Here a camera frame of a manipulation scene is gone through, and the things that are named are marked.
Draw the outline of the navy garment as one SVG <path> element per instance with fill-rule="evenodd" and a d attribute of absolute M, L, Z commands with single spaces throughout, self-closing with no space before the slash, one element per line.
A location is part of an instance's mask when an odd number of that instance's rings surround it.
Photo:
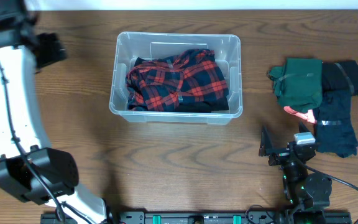
<path fill-rule="evenodd" d="M 357 154 L 358 141 L 351 123 L 351 98 L 348 90 L 326 91 L 320 106 L 313 109 L 318 152 L 335 153 L 341 158 Z"/>

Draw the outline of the dark green garment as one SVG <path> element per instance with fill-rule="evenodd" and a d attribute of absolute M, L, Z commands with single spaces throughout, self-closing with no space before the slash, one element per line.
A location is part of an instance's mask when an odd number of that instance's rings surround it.
<path fill-rule="evenodd" d="M 267 76 L 281 107 L 307 113 L 320 106 L 323 61 L 315 58 L 288 58 L 282 66 L 272 67 Z"/>

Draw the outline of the red navy plaid shirt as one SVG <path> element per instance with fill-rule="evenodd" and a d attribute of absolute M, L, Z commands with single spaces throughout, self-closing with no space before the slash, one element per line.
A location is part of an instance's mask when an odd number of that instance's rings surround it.
<path fill-rule="evenodd" d="M 190 49 L 180 55 L 138 58 L 126 75 L 127 109 L 175 112 L 180 104 L 227 101 L 229 88 L 215 53 Z"/>

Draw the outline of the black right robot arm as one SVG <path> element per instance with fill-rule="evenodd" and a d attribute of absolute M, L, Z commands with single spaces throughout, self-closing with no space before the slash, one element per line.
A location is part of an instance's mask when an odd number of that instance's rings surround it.
<path fill-rule="evenodd" d="M 303 123 L 286 147 L 275 147 L 264 126 L 261 131 L 260 157 L 283 172 L 283 191 L 291 203 L 272 218 L 274 223 L 327 223 L 324 209 L 330 205 L 332 181 L 323 174 L 308 173 L 306 162 L 316 155 L 317 143 Z"/>

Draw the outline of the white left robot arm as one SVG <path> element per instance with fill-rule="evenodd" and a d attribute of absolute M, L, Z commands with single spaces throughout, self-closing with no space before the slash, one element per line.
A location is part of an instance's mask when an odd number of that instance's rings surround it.
<path fill-rule="evenodd" d="M 112 223 L 101 197 L 80 184 L 73 156 L 54 149 L 40 117 L 35 74 L 65 60 L 57 34 L 36 34 L 38 14 L 24 0 L 0 0 L 0 189 L 47 205 L 42 223 Z"/>

